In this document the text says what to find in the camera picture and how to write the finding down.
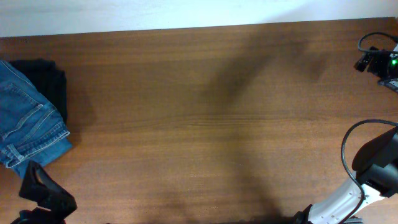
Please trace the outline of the blue denim jeans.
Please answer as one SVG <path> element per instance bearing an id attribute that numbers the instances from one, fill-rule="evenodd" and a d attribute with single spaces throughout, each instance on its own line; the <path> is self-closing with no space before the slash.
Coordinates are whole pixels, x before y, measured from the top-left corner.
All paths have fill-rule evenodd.
<path id="1" fill-rule="evenodd" d="M 23 178 L 30 160 L 41 166 L 72 148 L 56 107 L 9 62 L 1 61 L 1 164 Z"/>

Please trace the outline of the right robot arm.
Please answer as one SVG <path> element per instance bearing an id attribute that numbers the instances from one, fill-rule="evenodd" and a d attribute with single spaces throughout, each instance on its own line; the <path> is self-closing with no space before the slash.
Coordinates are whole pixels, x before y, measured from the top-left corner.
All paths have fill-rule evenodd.
<path id="1" fill-rule="evenodd" d="M 345 159 L 348 137 L 355 128 L 370 123 L 389 125 L 392 129 L 364 144 L 349 169 Z M 356 213 L 397 194 L 396 122 L 367 119 L 352 125 L 343 137 L 340 156 L 348 179 L 327 199 L 297 212 L 291 223 L 362 223 Z"/>

